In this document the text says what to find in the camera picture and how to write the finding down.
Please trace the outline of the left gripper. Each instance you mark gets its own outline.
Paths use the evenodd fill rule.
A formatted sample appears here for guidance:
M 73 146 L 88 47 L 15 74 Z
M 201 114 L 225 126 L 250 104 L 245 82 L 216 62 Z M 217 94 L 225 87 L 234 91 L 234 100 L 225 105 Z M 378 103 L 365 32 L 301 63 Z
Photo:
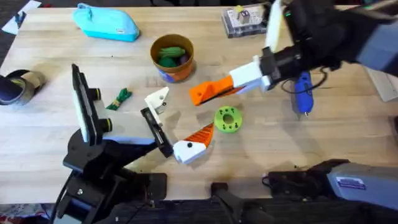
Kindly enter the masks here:
M 139 114 L 108 110 L 101 100 L 94 102 L 99 119 L 110 120 L 111 131 L 103 133 L 102 139 L 113 140 L 120 144 L 154 143 L 165 157 L 170 157 L 174 153 L 175 159 L 182 164 L 188 164 L 204 155 L 213 138 L 214 123 L 177 141 L 173 147 L 162 130 L 163 123 L 159 115 L 166 109 L 169 91 L 169 87 L 164 87 L 148 95 L 144 99 L 147 107 Z

